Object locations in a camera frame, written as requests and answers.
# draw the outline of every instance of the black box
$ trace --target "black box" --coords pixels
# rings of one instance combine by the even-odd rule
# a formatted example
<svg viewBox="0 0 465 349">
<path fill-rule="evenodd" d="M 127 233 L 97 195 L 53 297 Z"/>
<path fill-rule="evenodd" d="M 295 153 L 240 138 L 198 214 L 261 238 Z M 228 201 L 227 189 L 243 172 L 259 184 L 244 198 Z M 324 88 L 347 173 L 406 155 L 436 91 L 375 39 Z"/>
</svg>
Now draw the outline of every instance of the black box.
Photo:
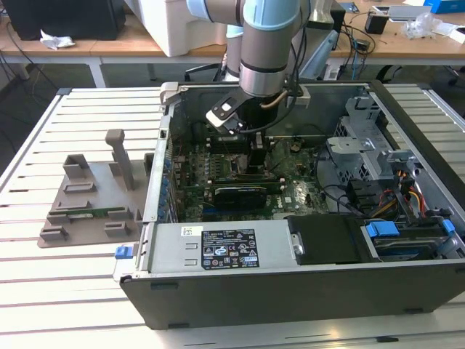
<svg viewBox="0 0 465 349">
<path fill-rule="evenodd" d="M 365 31 L 368 34 L 382 34 L 388 19 L 389 18 L 384 15 L 374 15 L 369 13 L 365 23 Z"/>
<path fill-rule="evenodd" d="M 21 40 L 37 40 L 41 29 L 73 39 L 115 40 L 124 27 L 124 0 L 3 0 Z"/>
</svg>

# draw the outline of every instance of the green circuit board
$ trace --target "green circuit board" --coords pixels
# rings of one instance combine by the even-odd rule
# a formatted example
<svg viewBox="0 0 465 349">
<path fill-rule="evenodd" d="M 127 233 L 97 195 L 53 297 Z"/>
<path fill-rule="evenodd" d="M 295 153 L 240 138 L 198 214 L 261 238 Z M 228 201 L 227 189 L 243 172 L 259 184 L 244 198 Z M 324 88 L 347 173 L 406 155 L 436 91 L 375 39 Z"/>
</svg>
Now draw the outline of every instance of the green circuit board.
<svg viewBox="0 0 465 349">
<path fill-rule="evenodd" d="M 263 173 L 247 174 L 242 170 L 247 165 L 246 155 L 210 154 L 203 146 L 192 147 L 175 159 L 179 220 L 281 220 L 292 214 L 327 213 L 312 175 L 315 157 L 311 148 L 299 150 L 295 142 L 282 141 L 267 156 Z M 266 188 L 272 194 L 261 209 L 220 211 L 214 206 L 213 187 L 228 186 Z"/>
</svg>

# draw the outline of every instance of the warning label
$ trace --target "warning label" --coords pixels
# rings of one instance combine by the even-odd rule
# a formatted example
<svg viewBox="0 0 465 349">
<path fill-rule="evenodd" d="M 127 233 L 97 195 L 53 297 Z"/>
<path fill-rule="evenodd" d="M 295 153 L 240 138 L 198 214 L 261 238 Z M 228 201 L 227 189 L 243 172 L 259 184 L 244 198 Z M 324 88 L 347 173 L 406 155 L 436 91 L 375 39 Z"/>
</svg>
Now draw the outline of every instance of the warning label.
<svg viewBox="0 0 465 349">
<path fill-rule="evenodd" d="M 215 230 L 202 232 L 202 268 L 257 268 L 259 253 L 255 230 Z"/>
</svg>

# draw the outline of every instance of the blue drive bracket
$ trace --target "blue drive bracket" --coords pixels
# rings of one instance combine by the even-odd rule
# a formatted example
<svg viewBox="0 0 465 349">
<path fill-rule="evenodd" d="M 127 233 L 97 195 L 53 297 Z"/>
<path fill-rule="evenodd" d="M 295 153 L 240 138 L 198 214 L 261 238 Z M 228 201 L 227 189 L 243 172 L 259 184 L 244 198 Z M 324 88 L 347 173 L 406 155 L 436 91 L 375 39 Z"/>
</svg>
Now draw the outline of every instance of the blue drive bracket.
<svg viewBox="0 0 465 349">
<path fill-rule="evenodd" d="M 400 235 L 394 222 L 371 222 L 367 225 L 366 230 L 371 238 Z"/>
<path fill-rule="evenodd" d="M 443 220 L 442 226 L 449 236 L 452 236 L 456 232 L 456 227 L 450 220 Z"/>
</svg>

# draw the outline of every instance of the white box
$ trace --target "white box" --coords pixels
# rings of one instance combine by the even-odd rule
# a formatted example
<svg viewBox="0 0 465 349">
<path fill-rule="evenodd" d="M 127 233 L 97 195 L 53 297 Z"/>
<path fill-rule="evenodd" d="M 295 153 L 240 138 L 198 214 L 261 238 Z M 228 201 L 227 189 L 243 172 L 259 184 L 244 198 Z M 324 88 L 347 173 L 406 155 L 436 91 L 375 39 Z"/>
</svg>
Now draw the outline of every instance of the white box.
<svg viewBox="0 0 465 349">
<path fill-rule="evenodd" d="M 191 49 L 226 44 L 226 25 L 193 17 L 186 0 L 125 0 L 169 57 Z"/>
</svg>

